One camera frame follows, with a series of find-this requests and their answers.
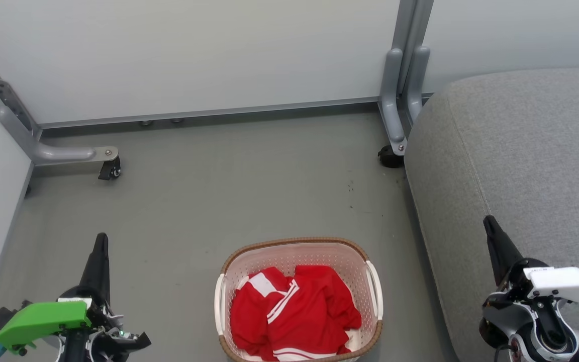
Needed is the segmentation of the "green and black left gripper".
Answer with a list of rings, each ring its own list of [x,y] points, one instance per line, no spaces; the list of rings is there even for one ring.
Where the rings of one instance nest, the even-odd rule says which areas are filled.
[[[0,308],[0,358],[25,356],[38,339],[55,337],[57,361],[126,361],[151,346],[144,332],[132,334],[110,307],[109,239],[97,234],[79,286],[55,302],[23,302],[21,309]]]

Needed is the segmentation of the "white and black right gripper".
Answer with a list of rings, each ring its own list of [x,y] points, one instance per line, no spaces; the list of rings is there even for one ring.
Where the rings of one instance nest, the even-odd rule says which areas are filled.
[[[523,258],[493,215],[483,219],[490,262],[498,289],[496,309],[520,306],[533,318],[559,317],[566,303],[579,306],[579,267],[548,266]]]

